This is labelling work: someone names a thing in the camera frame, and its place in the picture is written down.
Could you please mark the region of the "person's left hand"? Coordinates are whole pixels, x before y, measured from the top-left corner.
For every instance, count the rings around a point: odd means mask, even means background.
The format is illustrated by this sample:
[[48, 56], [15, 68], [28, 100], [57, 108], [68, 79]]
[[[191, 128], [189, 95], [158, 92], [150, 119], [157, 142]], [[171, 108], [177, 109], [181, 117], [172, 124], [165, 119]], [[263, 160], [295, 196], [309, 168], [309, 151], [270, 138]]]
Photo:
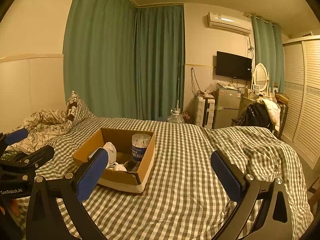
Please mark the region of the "person's left hand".
[[18, 207], [18, 202], [16, 199], [9, 199], [9, 206], [12, 213], [18, 217], [20, 215], [20, 209]]

